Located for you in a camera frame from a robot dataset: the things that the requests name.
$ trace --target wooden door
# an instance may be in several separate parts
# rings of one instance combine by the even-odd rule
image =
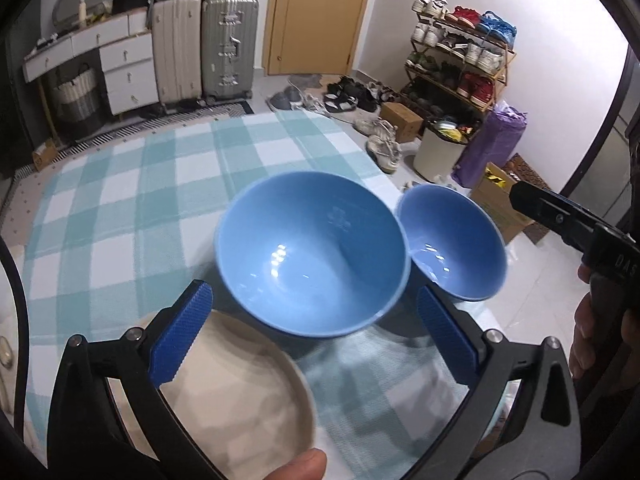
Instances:
[[[269,74],[345,74],[364,0],[276,0]]]

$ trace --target light blue bowl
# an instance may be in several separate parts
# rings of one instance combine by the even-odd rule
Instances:
[[[222,279],[253,316],[294,335],[356,332],[384,316],[409,277],[398,220],[365,187],[316,171],[245,189],[221,220]]]
[[[507,276],[504,241],[475,202],[425,184],[405,193],[396,215],[415,265],[444,291],[463,301],[484,301],[500,291]]]

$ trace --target blue gripper pad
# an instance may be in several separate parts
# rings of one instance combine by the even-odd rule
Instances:
[[[478,378],[478,354],[429,287],[418,291],[418,315],[458,384],[473,386]]]
[[[213,290],[208,283],[201,283],[181,311],[162,332],[149,352],[149,378],[159,388],[160,384],[174,380],[178,368],[207,320],[213,304]]]

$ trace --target drawer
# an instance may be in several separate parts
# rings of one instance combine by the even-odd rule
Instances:
[[[140,84],[156,85],[156,69],[154,60],[148,59],[104,73],[107,92],[127,91]]]
[[[109,92],[109,105],[113,115],[127,110],[140,108],[158,102],[158,88],[151,81],[139,85],[132,85],[130,89]]]
[[[52,68],[63,64],[65,61],[69,61],[73,56],[74,52],[71,47],[71,38],[66,38],[66,40],[62,40],[46,48],[25,62],[22,67],[24,80],[29,83]]]
[[[153,59],[153,56],[151,33],[119,41],[100,49],[100,63],[103,72],[145,59]]]
[[[129,14],[129,35],[135,36],[146,31],[146,9],[132,11]]]
[[[71,37],[74,56],[79,56],[93,48],[113,41],[121,40],[129,35],[129,17],[121,16],[103,23],[98,23],[87,30],[81,30]]]

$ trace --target human hand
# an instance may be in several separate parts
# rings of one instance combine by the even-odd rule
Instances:
[[[324,451],[309,449],[288,464],[276,469],[264,480],[322,480],[325,471]]]
[[[591,269],[580,266],[578,277],[589,283]],[[593,366],[596,354],[591,345],[591,337],[595,329],[593,310],[591,309],[591,293],[587,294],[575,311],[574,343],[569,354],[569,370],[574,379],[580,379],[585,371]],[[622,341],[631,347],[631,355],[622,370],[618,383],[610,393],[633,388],[640,383],[640,323],[636,316],[627,310],[622,319]]]

